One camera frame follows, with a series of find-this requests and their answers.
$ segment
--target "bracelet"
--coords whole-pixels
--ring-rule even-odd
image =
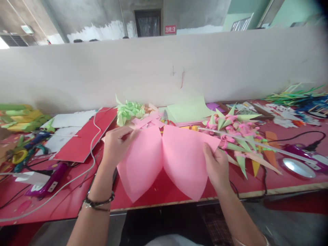
[[[83,202],[84,202],[86,208],[91,207],[91,208],[93,208],[94,210],[97,210],[97,211],[106,211],[106,212],[109,212],[110,209],[103,209],[103,208],[98,208],[98,207],[110,203],[112,200],[114,200],[114,198],[115,198],[115,195],[114,195],[114,192],[112,191],[112,195],[106,201],[103,201],[103,202],[93,202],[93,201],[91,201],[88,198],[88,195],[87,195],[86,198],[83,200]]]

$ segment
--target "white cable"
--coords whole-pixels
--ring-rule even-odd
[[[106,112],[108,110],[110,110],[112,108],[109,108],[107,110],[104,110],[104,111],[98,111],[97,113],[100,113],[100,112]],[[81,176],[83,176],[84,174],[88,173],[96,164],[96,158],[94,157],[93,153],[92,153],[92,144],[93,144],[93,141],[95,140],[95,138],[98,136],[98,134],[101,132],[101,129],[100,127],[98,127],[95,123],[95,119],[96,119],[96,115],[97,113],[95,114],[95,116],[93,117],[93,124],[95,125],[95,127],[97,127],[99,129],[98,133],[94,136],[94,138],[92,139],[91,141],[91,144],[90,144],[90,153],[91,153],[91,156],[92,156],[92,159],[93,159],[93,164],[92,166],[87,170],[85,171],[84,173],[80,174],[79,176],[77,176],[76,178],[72,179],[71,181],[69,181],[68,183],[66,183],[63,187],[61,187],[52,197],[49,198],[48,201],[46,201],[45,203],[43,203],[42,205],[40,205],[39,207],[37,207],[36,209],[24,214],[24,215],[21,215],[21,216],[17,216],[17,217],[12,217],[12,218],[9,218],[9,219],[0,219],[0,222],[6,222],[6,221],[13,221],[13,220],[19,220],[21,218],[24,218],[28,215],[30,215],[31,213],[34,213],[35,211],[39,210],[40,208],[42,208],[44,205],[46,205],[52,198],[54,198],[63,188],[65,188],[67,185],[69,185],[70,183],[72,183],[74,180],[80,178]]]

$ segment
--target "pink paper petal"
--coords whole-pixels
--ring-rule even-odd
[[[172,182],[195,201],[201,198],[207,182],[203,154],[205,142],[210,145],[212,151],[215,151],[220,140],[210,135],[171,125],[164,127],[164,169]]]
[[[163,167],[162,136],[157,126],[140,131],[117,170],[128,197],[134,203],[153,184]]]

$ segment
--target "red board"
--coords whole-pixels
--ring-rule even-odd
[[[103,133],[106,132],[109,125],[113,122],[117,115],[117,109],[102,108],[95,114],[95,123],[101,129],[96,139],[93,141],[93,146],[99,142]],[[67,144],[55,155],[54,160],[71,161],[71,162],[85,162],[90,155],[90,145],[92,139],[99,132],[99,129],[93,124],[91,118],[80,131],[77,137],[73,137]]]
[[[177,26],[172,25],[172,26],[165,26],[165,34],[172,34],[177,32]]]

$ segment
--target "white wall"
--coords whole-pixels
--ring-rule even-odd
[[[263,98],[289,79],[326,83],[327,51],[319,27],[0,50],[0,103],[59,113],[114,106],[115,93],[157,106],[199,95],[207,102]]]

